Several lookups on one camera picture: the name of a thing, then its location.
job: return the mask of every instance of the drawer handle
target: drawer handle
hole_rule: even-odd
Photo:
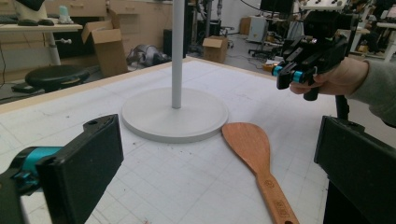
[[[70,7],[84,7],[84,4],[83,3],[80,3],[80,4],[71,3]]]

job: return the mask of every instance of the person's arm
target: person's arm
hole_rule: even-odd
[[[396,64],[345,58],[332,71],[314,77],[316,83],[291,83],[290,89],[306,93],[320,87],[319,93],[345,95],[366,103],[370,111],[387,124],[396,126]]]

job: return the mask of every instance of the spatula head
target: spatula head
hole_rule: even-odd
[[[270,174],[270,144],[262,128],[252,123],[225,124],[221,129],[231,149],[252,172]]]

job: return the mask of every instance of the white round base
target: white round base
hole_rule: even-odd
[[[135,134],[164,143],[190,143],[220,132],[228,108],[216,97],[182,89],[181,108],[172,108],[172,89],[146,91],[128,99],[122,108],[125,125]]]

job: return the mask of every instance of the black chair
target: black chair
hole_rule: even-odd
[[[89,71],[82,66],[53,65],[29,72],[25,82],[32,87],[51,92],[82,84],[89,76]]]

